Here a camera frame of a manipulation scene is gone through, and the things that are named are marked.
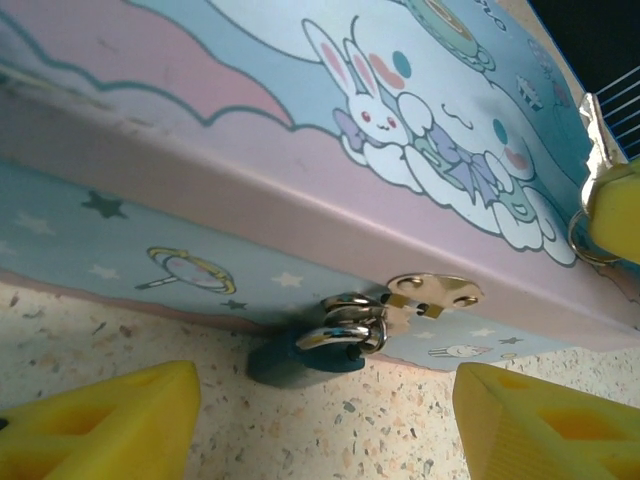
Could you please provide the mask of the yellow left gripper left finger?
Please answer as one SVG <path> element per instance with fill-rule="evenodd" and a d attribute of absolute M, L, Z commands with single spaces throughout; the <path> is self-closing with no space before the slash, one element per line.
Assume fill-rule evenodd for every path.
<path fill-rule="evenodd" d="M 5 409 L 4 479 L 181 479 L 200 410 L 191 361 Z"/>

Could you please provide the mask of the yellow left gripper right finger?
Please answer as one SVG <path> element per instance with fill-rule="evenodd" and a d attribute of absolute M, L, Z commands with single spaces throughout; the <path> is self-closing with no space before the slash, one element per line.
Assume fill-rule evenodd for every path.
<path fill-rule="evenodd" d="M 473 479 L 636 479 L 639 411 L 491 365 L 456 371 L 453 409 Z"/>

